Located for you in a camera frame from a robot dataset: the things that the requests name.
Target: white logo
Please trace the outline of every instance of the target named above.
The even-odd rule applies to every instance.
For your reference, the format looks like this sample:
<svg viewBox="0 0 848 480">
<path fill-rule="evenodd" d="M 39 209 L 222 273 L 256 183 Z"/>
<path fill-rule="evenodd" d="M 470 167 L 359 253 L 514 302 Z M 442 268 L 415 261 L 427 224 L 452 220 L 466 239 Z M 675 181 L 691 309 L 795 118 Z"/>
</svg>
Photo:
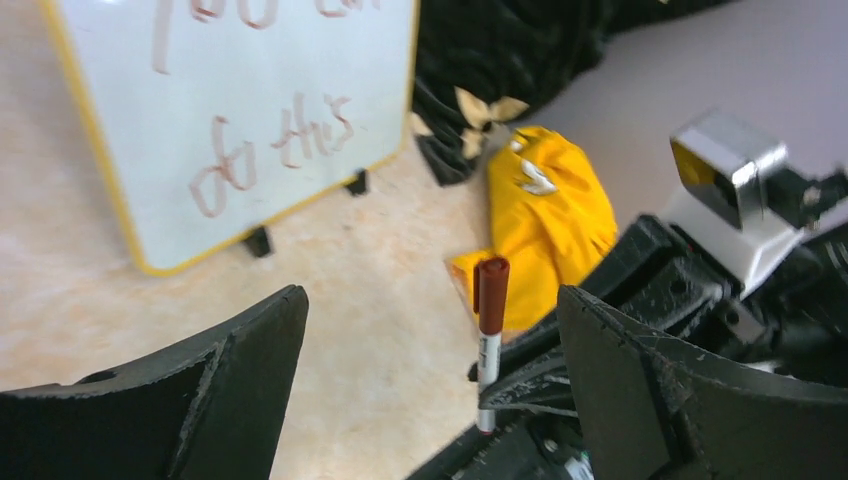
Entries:
<svg viewBox="0 0 848 480">
<path fill-rule="evenodd" d="M 550 195 L 557 191 L 556 185 L 551 182 L 547 175 L 539 170 L 526 159 L 521 159 L 521 171 L 530 178 L 531 182 L 522 183 L 520 186 L 531 195 Z"/>
</svg>

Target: yellow shirt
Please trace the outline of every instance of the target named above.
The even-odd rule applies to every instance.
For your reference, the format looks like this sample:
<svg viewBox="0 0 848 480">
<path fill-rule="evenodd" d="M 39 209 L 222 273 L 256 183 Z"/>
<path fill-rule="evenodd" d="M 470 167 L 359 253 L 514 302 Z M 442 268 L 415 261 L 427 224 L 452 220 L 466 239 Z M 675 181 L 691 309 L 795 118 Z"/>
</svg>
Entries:
<svg viewBox="0 0 848 480">
<path fill-rule="evenodd" d="M 586 154 L 542 127 L 518 129 L 488 176 L 492 248 L 452 259 L 451 270 L 474 298 L 474 266 L 509 260 L 504 331 L 523 331 L 554 308 L 560 285 L 580 283 L 612 248 L 615 216 Z"/>
</svg>

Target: black velvet fabric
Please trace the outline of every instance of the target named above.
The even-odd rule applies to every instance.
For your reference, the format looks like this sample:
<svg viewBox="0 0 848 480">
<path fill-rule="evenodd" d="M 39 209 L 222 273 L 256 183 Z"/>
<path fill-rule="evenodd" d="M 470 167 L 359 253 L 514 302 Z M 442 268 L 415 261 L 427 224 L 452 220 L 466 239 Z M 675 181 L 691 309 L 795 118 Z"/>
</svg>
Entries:
<svg viewBox="0 0 848 480">
<path fill-rule="evenodd" d="M 491 122 L 520 118 L 597 66 L 612 35 L 731 1 L 421 0 L 412 106 L 423 121 L 414 123 L 418 147 L 440 185 L 460 183 L 479 156 L 463 154 L 463 132 L 487 125 L 469 123 L 457 87 L 486 105 L 505 97 L 526 104 Z"/>
</svg>

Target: white marker barrel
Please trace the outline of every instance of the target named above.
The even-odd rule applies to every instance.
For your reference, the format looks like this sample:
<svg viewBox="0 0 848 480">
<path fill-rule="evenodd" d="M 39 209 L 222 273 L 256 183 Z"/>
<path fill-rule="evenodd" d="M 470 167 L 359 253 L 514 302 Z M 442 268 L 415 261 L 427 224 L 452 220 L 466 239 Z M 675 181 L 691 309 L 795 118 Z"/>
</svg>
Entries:
<svg viewBox="0 0 848 480">
<path fill-rule="evenodd" d="M 569 459 L 565 464 L 565 471 L 568 472 L 571 480 L 595 480 L 592 465 L 586 456 Z"/>
<path fill-rule="evenodd" d="M 501 334 L 480 334 L 480 360 L 477 362 L 477 387 L 483 392 L 498 380 L 501 359 Z M 497 426 L 494 410 L 479 410 L 477 428 L 483 433 L 492 433 Z"/>
</svg>

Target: red handwriting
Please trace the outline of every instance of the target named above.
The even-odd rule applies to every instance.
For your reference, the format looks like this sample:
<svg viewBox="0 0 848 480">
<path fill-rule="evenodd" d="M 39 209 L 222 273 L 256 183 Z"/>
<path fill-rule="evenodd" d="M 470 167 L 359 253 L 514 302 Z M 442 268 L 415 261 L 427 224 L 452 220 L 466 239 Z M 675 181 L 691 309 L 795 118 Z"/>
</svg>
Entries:
<svg viewBox="0 0 848 480">
<path fill-rule="evenodd" d="M 350 10 L 362 10 L 365 0 L 339 0 L 341 4 L 337 8 L 328 8 L 326 0 L 315 0 L 315 8 L 318 13 L 328 18 L 346 17 Z M 371 0 L 371 5 L 377 10 L 380 9 L 380 0 Z"/>
<path fill-rule="evenodd" d="M 250 0 L 235 0 L 236 10 L 242 23 L 256 30 L 264 30 L 277 21 L 280 9 L 279 0 L 265 0 L 265 11 L 254 18 L 250 11 Z M 189 0 L 189 13 L 201 23 L 221 18 L 227 6 L 227 0 Z M 168 45 L 171 37 L 171 16 L 174 0 L 159 0 L 153 25 L 153 71 L 168 75 Z"/>
<path fill-rule="evenodd" d="M 291 160 L 291 141 L 300 140 L 300 147 L 304 159 L 311 160 L 312 142 L 315 149 L 322 156 L 331 156 L 333 152 L 341 151 L 345 142 L 354 135 L 353 125 L 341 112 L 341 108 L 350 102 L 350 98 L 333 98 L 324 95 L 324 103 L 329 107 L 332 117 L 341 124 L 344 129 L 342 135 L 333 141 L 333 128 L 327 122 L 305 121 L 303 112 L 304 95 L 296 93 L 291 109 L 283 109 L 283 124 L 280 140 L 271 144 L 271 147 L 280 151 L 280 161 L 288 168 L 300 168 Z M 256 151 L 253 142 L 245 141 L 242 146 L 227 153 L 224 147 L 223 129 L 229 121 L 222 116 L 212 119 L 212 151 L 215 154 L 215 165 L 205 167 L 195 175 L 189 183 L 189 191 L 194 198 L 200 213 L 207 218 L 215 218 L 227 207 L 227 185 L 237 191 L 245 192 L 256 186 Z M 240 181 L 234 172 L 234 165 L 240 158 L 244 158 L 244 179 Z M 207 201 L 201 191 L 208 180 L 212 180 L 212 199 Z"/>
<path fill-rule="evenodd" d="M 324 95 L 324 103 L 330 107 L 330 112 L 333 117 L 344 126 L 345 133 L 336 140 L 336 143 L 330 147 L 334 151 L 339 151 L 346 141 L 353 136 L 353 126 L 342 117 L 340 113 L 341 107 L 349 102 L 347 97 L 334 99 L 330 95 Z M 271 144 L 273 148 L 280 150 L 280 163 L 288 168 L 300 168 L 300 165 L 291 162 L 291 141 L 295 138 L 300 140 L 300 148 L 303 152 L 303 158 L 312 159 L 312 146 L 309 142 L 310 137 L 315 141 L 315 149 L 323 156 L 330 155 L 325 142 L 332 140 L 332 127 L 327 122 L 321 124 L 317 122 L 306 122 L 303 119 L 303 94 L 296 93 L 292 109 L 283 109 L 282 133 L 280 139 Z"/>
<path fill-rule="evenodd" d="M 189 184 L 189 190 L 195 203 L 197 203 L 197 208 L 207 218 L 217 217 L 227 207 L 226 184 L 241 192 L 250 190 L 256 185 L 256 151 L 253 148 L 253 143 L 244 142 L 241 147 L 229 154 L 225 153 L 223 129 L 227 123 L 229 123 L 227 119 L 221 116 L 212 119 L 212 150 L 215 152 L 216 165 L 202 169 Z M 244 156 L 245 164 L 245 179 L 243 182 L 236 178 L 233 169 L 233 164 L 241 156 Z M 214 199 L 211 205 L 200 191 L 200 187 L 208 178 L 212 178 L 214 182 Z"/>
</svg>

